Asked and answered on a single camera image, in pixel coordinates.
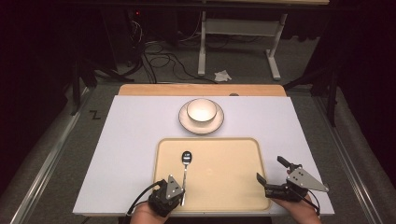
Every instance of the spoon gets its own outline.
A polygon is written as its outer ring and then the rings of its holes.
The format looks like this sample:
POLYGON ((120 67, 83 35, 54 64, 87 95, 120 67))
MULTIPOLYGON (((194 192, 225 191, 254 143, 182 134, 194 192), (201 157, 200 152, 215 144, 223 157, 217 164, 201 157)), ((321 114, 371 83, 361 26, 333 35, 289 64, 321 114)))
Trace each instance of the spoon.
MULTIPOLYGON (((192 161, 192 154, 189 151, 183 152, 181 154, 181 162, 184 164, 184 177, 183 177, 183 190, 186 191, 186 175, 187 175, 187 166, 191 163, 192 161)), ((183 198, 181 199, 180 205, 184 205, 184 199, 186 197, 186 193, 183 194, 183 198)))

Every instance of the beige tray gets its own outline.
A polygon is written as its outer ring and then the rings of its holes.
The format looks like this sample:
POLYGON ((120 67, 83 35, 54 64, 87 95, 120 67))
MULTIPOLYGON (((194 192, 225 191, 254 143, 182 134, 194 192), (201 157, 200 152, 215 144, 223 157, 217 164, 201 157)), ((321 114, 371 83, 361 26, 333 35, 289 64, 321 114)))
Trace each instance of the beige tray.
POLYGON ((265 176, 253 138, 166 138, 158 145, 154 181, 172 175, 182 186, 181 154, 192 154, 184 206, 178 212, 257 212, 270 206, 256 173, 265 176))

